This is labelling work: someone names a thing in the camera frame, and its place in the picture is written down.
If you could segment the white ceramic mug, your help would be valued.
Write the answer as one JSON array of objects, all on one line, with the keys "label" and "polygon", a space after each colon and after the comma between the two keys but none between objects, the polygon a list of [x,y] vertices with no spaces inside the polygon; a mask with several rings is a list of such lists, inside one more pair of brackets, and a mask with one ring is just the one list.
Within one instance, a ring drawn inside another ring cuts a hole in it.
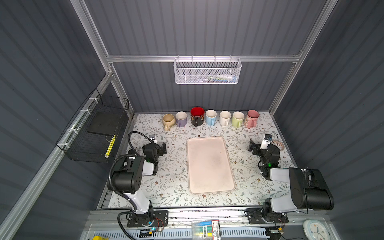
[{"label": "white ceramic mug", "polygon": [[228,111],[221,111],[220,112],[220,119],[219,123],[222,127],[227,127],[230,123],[232,114]]}]

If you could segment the light blue mug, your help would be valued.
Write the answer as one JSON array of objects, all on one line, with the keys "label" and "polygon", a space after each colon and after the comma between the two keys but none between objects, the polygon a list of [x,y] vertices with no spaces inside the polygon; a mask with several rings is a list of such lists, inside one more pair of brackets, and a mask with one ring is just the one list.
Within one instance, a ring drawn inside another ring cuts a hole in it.
[{"label": "light blue mug", "polygon": [[216,123],[217,112],[215,110],[206,111],[206,123],[208,126],[214,126]]}]

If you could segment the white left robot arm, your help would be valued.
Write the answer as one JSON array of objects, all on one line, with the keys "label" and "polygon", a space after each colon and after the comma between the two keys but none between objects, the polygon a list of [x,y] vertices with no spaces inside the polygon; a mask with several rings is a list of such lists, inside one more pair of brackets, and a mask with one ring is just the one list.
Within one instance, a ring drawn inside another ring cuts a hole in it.
[{"label": "white left robot arm", "polygon": [[[139,134],[150,142],[143,146],[140,155],[131,142],[132,134]],[[110,168],[107,187],[118,196],[127,200],[132,209],[126,214],[127,227],[155,227],[158,224],[168,224],[168,211],[155,211],[152,202],[141,189],[143,176],[156,175],[159,168],[159,157],[167,153],[165,143],[159,145],[155,135],[132,131],[128,133],[128,143],[131,149],[126,155],[116,158]]]}]

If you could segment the purple ceramic mug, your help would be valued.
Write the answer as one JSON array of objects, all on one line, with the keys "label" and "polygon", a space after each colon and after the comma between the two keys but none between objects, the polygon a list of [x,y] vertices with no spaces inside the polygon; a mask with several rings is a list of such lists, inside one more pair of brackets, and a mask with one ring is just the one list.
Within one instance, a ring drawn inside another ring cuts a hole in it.
[{"label": "purple ceramic mug", "polygon": [[188,122],[188,114],[186,112],[178,112],[175,115],[177,127],[185,127]]}]

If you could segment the light green mug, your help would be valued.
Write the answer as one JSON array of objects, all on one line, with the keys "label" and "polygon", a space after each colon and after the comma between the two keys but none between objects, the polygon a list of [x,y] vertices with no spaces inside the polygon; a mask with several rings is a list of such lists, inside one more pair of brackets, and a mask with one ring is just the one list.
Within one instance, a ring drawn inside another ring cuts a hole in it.
[{"label": "light green mug", "polygon": [[232,115],[232,126],[234,128],[241,127],[244,121],[245,115],[242,112],[234,112]]}]

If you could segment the pink ceramic mug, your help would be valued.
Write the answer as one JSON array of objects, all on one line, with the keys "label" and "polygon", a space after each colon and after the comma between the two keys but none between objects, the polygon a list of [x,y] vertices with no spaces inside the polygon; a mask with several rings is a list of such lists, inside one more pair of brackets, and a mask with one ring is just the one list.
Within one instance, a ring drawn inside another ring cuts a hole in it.
[{"label": "pink ceramic mug", "polygon": [[258,111],[249,110],[244,122],[245,127],[248,129],[255,128],[257,126],[259,117],[260,113]]}]

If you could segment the black floral mug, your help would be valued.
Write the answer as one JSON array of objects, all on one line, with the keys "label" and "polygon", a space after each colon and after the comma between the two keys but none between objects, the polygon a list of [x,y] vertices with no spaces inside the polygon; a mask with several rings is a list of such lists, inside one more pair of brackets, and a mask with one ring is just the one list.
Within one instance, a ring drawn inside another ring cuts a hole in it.
[{"label": "black floral mug", "polygon": [[190,111],[191,123],[194,127],[199,127],[204,123],[205,110],[201,107],[194,107]]}]

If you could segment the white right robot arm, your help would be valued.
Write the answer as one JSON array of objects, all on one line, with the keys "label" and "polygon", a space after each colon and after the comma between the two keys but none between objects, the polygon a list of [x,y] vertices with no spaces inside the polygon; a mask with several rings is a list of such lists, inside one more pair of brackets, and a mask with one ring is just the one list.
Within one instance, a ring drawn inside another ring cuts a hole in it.
[{"label": "white right robot arm", "polygon": [[287,195],[265,199],[257,210],[258,215],[249,216],[252,220],[285,224],[289,222],[287,213],[334,208],[335,200],[320,170],[279,167],[280,149],[271,140],[263,140],[261,144],[250,140],[248,151],[260,157],[258,168],[266,180],[286,183],[290,187]]}]

